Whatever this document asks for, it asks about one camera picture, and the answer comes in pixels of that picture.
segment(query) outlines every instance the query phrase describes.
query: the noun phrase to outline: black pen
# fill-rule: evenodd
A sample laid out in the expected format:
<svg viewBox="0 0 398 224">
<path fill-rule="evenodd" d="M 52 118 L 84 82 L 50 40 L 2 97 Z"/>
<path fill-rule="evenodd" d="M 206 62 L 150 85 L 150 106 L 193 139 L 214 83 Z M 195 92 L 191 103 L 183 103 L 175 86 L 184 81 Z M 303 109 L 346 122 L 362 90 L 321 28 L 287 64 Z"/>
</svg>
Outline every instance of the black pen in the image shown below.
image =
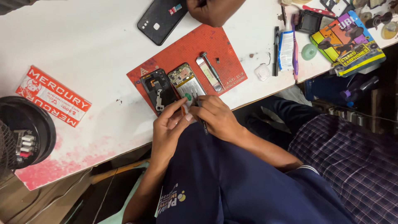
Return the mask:
<svg viewBox="0 0 398 224">
<path fill-rule="evenodd" d="M 278 76 L 279 38 L 280 38 L 280 36 L 279 36 L 279 26 L 275 26 L 273 76 Z"/>
</svg>

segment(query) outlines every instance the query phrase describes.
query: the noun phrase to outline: screwdriver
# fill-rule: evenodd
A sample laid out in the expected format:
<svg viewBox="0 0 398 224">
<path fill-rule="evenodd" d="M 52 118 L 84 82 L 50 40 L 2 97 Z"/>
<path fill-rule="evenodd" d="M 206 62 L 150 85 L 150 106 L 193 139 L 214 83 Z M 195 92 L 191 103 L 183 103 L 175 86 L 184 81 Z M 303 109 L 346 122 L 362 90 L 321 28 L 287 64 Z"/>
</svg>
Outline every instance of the screwdriver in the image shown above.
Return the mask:
<svg viewBox="0 0 398 224">
<path fill-rule="evenodd" d="M 210 68 L 211 72 L 213 73 L 214 77 L 217 79 L 217 81 L 220 82 L 221 86 L 222 86 L 222 87 L 224 88 L 224 90 L 225 90 L 225 87 L 224 87 L 224 85 L 222 84 L 222 82 L 221 82 L 221 80 L 220 80 L 219 74 L 216 72 L 216 69 L 210 64 L 210 61 L 207 59 L 206 55 L 207 55 L 207 53 L 206 53 L 206 52 L 203 52 L 200 56 L 201 56 L 202 58 L 205 59 L 205 61 L 206 61 L 207 64 L 209 65 L 209 68 Z"/>
</svg>

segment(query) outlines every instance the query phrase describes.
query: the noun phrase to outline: phone back cover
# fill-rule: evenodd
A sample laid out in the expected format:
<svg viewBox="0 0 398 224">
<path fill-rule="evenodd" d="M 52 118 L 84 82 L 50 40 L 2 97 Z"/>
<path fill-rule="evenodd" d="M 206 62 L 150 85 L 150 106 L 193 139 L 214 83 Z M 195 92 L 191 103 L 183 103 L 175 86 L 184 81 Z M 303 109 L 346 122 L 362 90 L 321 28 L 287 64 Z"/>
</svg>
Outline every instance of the phone back cover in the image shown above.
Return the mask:
<svg viewBox="0 0 398 224">
<path fill-rule="evenodd" d="M 137 26 L 160 46 L 187 12 L 186 0 L 154 0 Z"/>
</svg>

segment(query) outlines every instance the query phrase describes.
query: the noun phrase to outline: green tape roll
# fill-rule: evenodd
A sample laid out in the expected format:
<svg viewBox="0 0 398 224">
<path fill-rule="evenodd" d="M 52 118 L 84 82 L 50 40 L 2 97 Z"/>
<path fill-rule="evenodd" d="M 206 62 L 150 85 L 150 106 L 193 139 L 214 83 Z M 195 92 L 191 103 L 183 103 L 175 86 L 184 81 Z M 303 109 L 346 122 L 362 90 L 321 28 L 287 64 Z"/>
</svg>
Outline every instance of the green tape roll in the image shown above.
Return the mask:
<svg viewBox="0 0 398 224">
<path fill-rule="evenodd" d="M 309 61 L 313 59 L 318 52 L 318 49 L 316 48 L 315 45 L 312 43 L 309 43 L 304 46 L 304 48 L 301 51 L 301 56 L 304 60 Z"/>
</svg>

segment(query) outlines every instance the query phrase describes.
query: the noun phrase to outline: person's left hand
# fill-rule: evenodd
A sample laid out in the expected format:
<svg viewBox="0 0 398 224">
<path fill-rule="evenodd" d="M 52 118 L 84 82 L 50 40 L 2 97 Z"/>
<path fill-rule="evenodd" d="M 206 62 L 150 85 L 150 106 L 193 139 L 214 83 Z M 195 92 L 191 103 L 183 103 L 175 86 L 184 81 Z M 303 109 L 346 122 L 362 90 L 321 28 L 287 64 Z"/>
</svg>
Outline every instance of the person's left hand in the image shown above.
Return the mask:
<svg viewBox="0 0 398 224">
<path fill-rule="evenodd" d="M 175 113 L 186 101 L 187 98 L 182 98 L 168 105 L 153 122 L 151 164 L 161 169 L 167 167 L 176 151 L 179 136 L 194 120 L 191 114 L 183 117 L 181 111 Z"/>
</svg>

